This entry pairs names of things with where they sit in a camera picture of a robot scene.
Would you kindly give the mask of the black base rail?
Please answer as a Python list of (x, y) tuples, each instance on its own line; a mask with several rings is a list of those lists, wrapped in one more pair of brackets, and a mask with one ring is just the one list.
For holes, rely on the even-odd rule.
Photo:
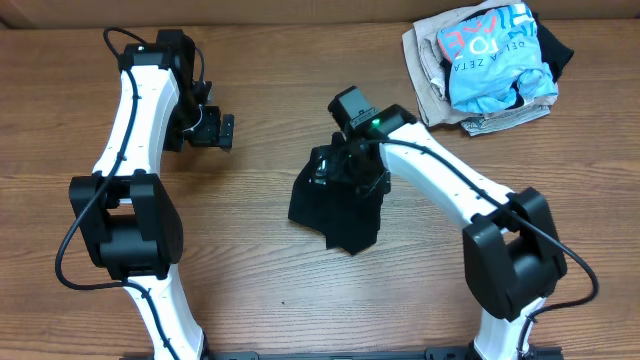
[(423, 351), (259, 354), (205, 351), (203, 360), (480, 360), (470, 346), (431, 347)]

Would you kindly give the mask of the beige folded garment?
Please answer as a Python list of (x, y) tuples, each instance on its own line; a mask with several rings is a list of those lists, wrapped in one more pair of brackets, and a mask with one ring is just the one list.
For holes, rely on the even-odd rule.
[(455, 124), (479, 114), (454, 110), (445, 97), (444, 60), (437, 42), (437, 33), (456, 25), (468, 16), (485, 9), (516, 4), (518, 0), (488, 0), (474, 6), (445, 11), (413, 23), (402, 36), (406, 66), (416, 93), (422, 120), (427, 126)]

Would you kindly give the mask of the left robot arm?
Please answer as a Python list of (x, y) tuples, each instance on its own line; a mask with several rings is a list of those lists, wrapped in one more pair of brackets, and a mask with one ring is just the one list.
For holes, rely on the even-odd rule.
[[(161, 158), (185, 145), (230, 150), (234, 117), (211, 105), (204, 56), (183, 30), (160, 30), (153, 42), (132, 39), (113, 53), (121, 96), (105, 149), (91, 174), (69, 185), (75, 220), (56, 255), (55, 274), (74, 290), (124, 289), (150, 335), (152, 358), (209, 359), (206, 333), (179, 275), (184, 232), (160, 179)], [(64, 276), (63, 256), (76, 233), (109, 282), (76, 284)]]

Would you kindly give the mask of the black t-shirt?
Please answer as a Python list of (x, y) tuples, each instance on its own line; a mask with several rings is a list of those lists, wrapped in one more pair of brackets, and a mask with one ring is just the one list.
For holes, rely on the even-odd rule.
[(322, 233), (327, 248), (355, 255), (377, 242), (381, 205), (388, 193), (356, 193), (341, 185), (311, 183), (317, 148), (294, 182), (288, 218)]

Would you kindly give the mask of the grey patterned folded garment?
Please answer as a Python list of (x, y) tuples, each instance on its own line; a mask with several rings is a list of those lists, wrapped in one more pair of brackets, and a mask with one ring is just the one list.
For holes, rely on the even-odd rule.
[(549, 115), (556, 101), (556, 95), (538, 97), (515, 109), (467, 118), (460, 125), (470, 136), (507, 130)]

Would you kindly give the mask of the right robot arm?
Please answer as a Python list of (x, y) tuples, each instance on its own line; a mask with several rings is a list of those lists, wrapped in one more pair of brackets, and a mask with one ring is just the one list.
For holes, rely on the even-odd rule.
[(398, 175), (436, 204), (462, 232), (466, 284), (482, 308), (468, 359), (560, 359), (559, 348), (530, 344), (543, 309), (567, 264), (545, 198), (497, 184), (440, 145), (406, 109), (379, 110), (352, 86), (328, 111), (339, 125), (320, 149), (309, 182), (336, 195), (338, 232), (330, 244), (358, 253), (376, 238), (363, 221), (380, 222), (383, 197)]

